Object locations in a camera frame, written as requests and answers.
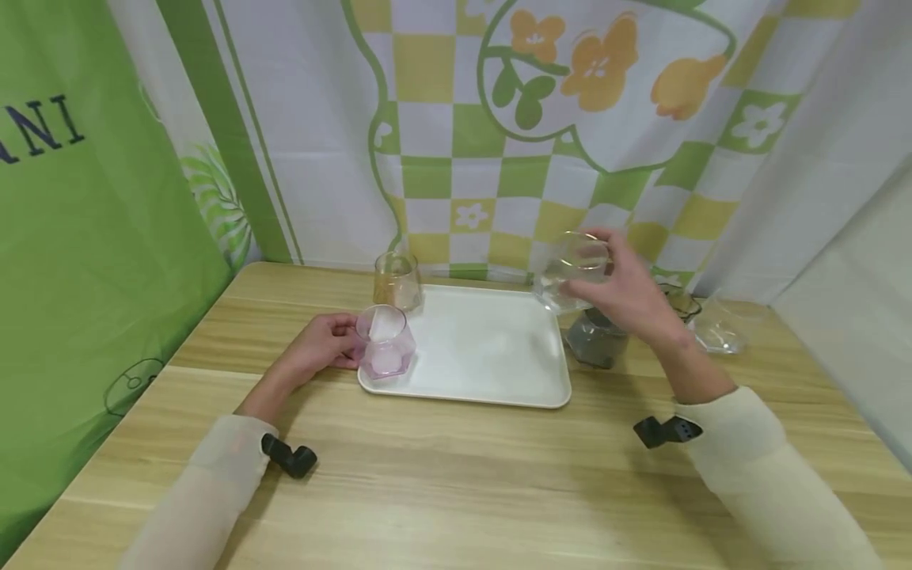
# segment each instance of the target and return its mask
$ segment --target dark glass jar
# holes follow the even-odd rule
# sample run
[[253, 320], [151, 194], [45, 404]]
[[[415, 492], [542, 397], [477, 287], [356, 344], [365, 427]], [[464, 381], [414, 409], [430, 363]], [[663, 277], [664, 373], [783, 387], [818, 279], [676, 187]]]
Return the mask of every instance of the dark glass jar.
[[627, 333], [596, 308], [587, 309], [566, 333], [565, 340], [576, 360], [596, 368], [612, 368], [615, 358], [627, 348]]

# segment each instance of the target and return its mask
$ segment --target pink glass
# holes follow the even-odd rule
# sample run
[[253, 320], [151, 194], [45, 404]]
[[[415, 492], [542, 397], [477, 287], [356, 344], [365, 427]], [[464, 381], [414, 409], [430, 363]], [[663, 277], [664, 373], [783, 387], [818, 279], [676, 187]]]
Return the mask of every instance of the pink glass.
[[374, 305], [358, 316], [355, 330], [363, 344], [356, 350], [361, 369], [372, 379], [398, 376], [415, 356], [409, 321], [392, 305]]

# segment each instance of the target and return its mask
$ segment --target orange flower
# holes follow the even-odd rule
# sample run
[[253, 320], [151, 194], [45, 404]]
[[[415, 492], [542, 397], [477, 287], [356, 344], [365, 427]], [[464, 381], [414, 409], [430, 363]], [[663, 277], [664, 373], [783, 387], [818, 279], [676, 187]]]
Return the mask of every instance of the orange flower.
[[510, 18], [513, 31], [513, 51], [532, 54], [544, 63], [557, 59], [555, 40], [564, 33], [564, 20], [559, 16], [548, 16], [541, 22], [526, 10], [516, 10]]
[[697, 114], [710, 82], [725, 68], [728, 59], [723, 55], [700, 61], [693, 57], [676, 59], [662, 70], [652, 85], [652, 102], [656, 114], [670, 115], [674, 120], [687, 120]]
[[561, 84], [561, 93], [579, 95], [579, 108], [584, 111], [613, 107], [624, 92], [627, 70], [637, 59], [637, 20], [624, 13], [601, 40], [587, 36], [576, 45], [572, 72]]

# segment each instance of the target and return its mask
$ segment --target white sleeve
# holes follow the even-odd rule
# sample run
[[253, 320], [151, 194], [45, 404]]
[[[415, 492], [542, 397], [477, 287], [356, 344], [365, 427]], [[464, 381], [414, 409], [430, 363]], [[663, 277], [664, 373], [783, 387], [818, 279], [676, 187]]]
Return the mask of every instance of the white sleeve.
[[677, 405], [703, 428], [685, 446], [710, 490], [780, 570], [884, 566], [836, 495], [788, 442], [752, 390], [708, 404]]
[[269, 458], [260, 441], [266, 433], [278, 431], [256, 418], [219, 418], [152, 511], [120, 568], [214, 568], [238, 515], [263, 478]]

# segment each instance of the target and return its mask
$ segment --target white flower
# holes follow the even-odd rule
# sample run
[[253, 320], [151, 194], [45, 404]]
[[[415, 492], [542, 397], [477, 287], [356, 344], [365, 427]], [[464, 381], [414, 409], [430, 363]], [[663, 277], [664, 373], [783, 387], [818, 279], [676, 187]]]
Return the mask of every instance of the white flower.
[[467, 225], [473, 230], [478, 228], [481, 221], [488, 219], [488, 213], [482, 210], [481, 202], [471, 206], [460, 206], [456, 208], [456, 213], [459, 216], [456, 218], [456, 225]]
[[380, 148], [383, 146], [383, 137], [389, 135], [393, 131], [393, 128], [390, 127], [389, 123], [383, 122], [377, 125], [377, 132], [374, 133], [374, 146]]
[[484, 16], [485, 23], [491, 22], [491, 18], [497, 14], [496, 0], [466, 0], [465, 15], [467, 17]]
[[747, 146], [757, 149], [766, 141], [766, 138], [779, 132], [785, 121], [782, 114], [785, 103], [776, 103], [769, 108], [745, 105], [741, 110], [744, 121], [731, 128], [731, 136], [747, 139]]

